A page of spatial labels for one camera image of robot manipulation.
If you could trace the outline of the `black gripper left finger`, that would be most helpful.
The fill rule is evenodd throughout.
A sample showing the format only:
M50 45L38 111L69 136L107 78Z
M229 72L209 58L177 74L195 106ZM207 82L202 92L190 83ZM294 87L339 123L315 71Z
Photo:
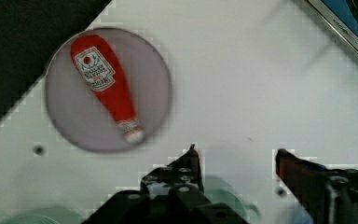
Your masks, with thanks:
M201 192L204 191L200 156L195 144L191 144L189 150L175 161L155 168L145 175L140 182L140 191L154 199L159 195L166 196L171 188L182 185L190 185Z

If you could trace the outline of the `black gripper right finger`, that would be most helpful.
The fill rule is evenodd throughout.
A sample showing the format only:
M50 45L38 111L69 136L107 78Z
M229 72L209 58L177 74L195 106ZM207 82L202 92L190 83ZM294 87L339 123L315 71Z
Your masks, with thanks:
M358 170L329 169L283 148L275 162L277 176L314 224L358 224Z

